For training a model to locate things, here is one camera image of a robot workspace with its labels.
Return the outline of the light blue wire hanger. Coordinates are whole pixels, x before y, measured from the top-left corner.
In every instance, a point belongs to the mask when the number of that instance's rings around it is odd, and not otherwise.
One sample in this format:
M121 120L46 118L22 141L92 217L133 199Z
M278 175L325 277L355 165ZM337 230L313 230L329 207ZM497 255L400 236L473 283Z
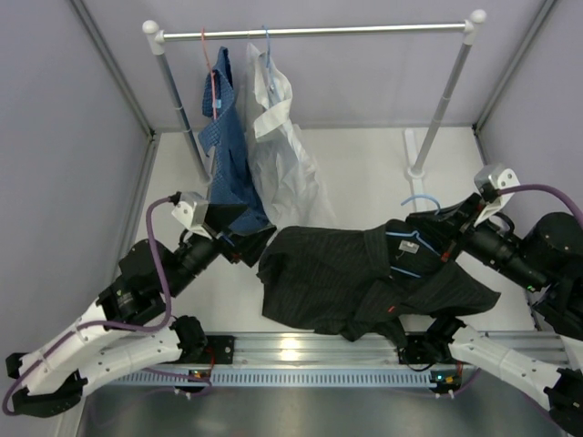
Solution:
M437 215L441 211L441 204L439 200L436 199L434 196L427 194L413 194L408 198L405 198L403 201L401 201L400 206L402 207L410 202L415 202L418 199L429 200L431 203L433 203L435 205L434 211L435 215ZM420 247L424 247L437 257L441 257L441 254L429 242L423 239L418 230L413 230L411 232L386 231L385 236L401 239L403 242L403 246L407 249L411 249L412 254L416 254Z

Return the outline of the black pinstriped shirt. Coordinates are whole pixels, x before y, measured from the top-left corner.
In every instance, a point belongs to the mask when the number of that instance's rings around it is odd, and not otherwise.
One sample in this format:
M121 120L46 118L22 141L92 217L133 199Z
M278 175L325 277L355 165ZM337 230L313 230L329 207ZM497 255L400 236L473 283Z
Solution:
M367 230L288 227L259 262L263 317L349 341L376 333L402 348L402 315L467 316L489 311L500 294L454 261L416 254L386 231L411 232L390 219Z

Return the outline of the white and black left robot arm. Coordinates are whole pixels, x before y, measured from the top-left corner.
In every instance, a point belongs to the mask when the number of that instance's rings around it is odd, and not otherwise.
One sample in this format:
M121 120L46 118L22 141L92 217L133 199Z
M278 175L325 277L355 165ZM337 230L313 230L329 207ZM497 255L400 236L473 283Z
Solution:
M175 250L154 236L152 215L162 205L185 208L198 219ZM175 317L172 303L212 262L254 266L276 231L267 225L240 233L233 227L243 204L187 203L178 192L147 208L147 236L119 261L119 274L69 327L45 346L5 360L13 383L2 401L7 416L50 418L97 389L159 364L191 364L212 357L194 316Z

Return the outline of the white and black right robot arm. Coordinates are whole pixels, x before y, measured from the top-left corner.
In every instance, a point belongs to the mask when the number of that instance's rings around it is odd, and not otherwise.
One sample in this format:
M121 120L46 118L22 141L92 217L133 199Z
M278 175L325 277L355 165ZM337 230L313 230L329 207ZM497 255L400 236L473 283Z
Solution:
M427 220L442 259L464 253L520 289L532 319L558 336L582 342L582 226L566 212L540 218L523 237L501 212L481 219L477 195ZM526 395L561 430L582 433L582 366L560 366L503 346L455 316L438 316L424 335L436 362L472 364Z

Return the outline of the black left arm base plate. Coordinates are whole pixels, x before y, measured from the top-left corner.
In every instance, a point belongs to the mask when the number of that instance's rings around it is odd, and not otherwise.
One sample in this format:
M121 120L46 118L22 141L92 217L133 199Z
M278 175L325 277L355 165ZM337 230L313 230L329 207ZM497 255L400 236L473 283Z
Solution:
M234 351L234 336L210 335L205 340L196 340L187 345L179 363L230 365L233 363Z

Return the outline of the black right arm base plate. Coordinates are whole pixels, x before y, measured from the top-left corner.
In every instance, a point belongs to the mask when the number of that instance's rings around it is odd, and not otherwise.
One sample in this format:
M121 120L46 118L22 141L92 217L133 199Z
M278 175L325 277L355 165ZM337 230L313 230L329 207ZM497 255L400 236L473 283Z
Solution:
M397 354L399 363L414 371L425 371L436 364L452 362L449 349L443 341L421 334L408 336L407 344Z

